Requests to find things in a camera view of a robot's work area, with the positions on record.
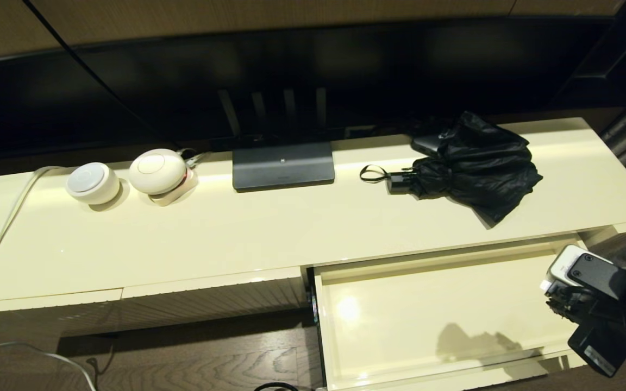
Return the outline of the large white round device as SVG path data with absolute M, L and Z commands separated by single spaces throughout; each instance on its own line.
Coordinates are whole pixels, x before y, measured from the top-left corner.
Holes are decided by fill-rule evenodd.
M 129 182 L 139 192 L 159 195 L 177 188 L 187 176 L 188 166 L 174 150 L 150 149 L 134 159 Z

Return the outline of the cream drawer with black handle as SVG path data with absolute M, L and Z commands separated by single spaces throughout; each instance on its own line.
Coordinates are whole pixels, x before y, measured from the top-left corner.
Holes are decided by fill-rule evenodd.
M 464 391 L 584 364 L 542 290 L 576 234 L 316 267 L 327 391 Z

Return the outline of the black umbrella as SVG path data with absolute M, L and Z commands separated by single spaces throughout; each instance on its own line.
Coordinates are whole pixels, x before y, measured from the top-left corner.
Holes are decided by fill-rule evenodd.
M 526 138 L 472 112 L 413 124 L 408 134 L 411 141 L 440 134 L 438 155 L 422 154 L 410 167 L 395 172 L 367 165 L 360 180 L 383 181 L 392 194 L 449 198 L 469 207 L 489 226 L 501 223 L 542 181 Z

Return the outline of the small white round speaker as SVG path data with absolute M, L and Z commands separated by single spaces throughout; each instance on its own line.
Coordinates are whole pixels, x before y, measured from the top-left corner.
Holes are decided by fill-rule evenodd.
M 110 202 L 120 193 L 120 180 L 106 164 L 87 163 L 69 174 L 66 191 L 81 203 L 101 205 Z

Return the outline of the small black set-top box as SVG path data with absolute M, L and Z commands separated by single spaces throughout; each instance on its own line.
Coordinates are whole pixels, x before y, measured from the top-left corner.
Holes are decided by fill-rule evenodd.
M 412 138 L 410 147 L 426 156 L 435 156 L 438 155 L 441 142 L 442 138 L 440 134 L 420 135 Z

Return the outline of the dark grey antenna router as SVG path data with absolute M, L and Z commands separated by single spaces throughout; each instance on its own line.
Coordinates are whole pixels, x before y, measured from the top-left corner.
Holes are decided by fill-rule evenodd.
M 264 191 L 311 185 L 328 185 L 335 181 L 332 142 L 324 136 L 296 135 L 297 103 L 293 89 L 284 89 L 286 132 L 273 132 L 264 97 L 253 92 L 254 113 L 263 131 L 244 134 L 236 109 L 226 89 L 218 91 L 233 136 L 213 147 L 230 148 L 233 154 L 233 188 L 237 192 Z

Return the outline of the black flat television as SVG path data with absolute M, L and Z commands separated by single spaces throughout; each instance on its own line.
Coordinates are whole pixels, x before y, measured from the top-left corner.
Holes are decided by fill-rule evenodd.
M 147 38 L 0 59 L 0 159 L 540 109 L 609 18 L 422 21 Z

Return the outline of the beige device base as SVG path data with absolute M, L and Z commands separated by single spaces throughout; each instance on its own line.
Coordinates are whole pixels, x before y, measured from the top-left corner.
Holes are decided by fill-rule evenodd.
M 148 195 L 149 200 L 159 207 L 167 207 L 179 198 L 193 191 L 198 185 L 198 178 L 193 170 L 187 169 L 181 183 L 174 189 L 162 194 Z

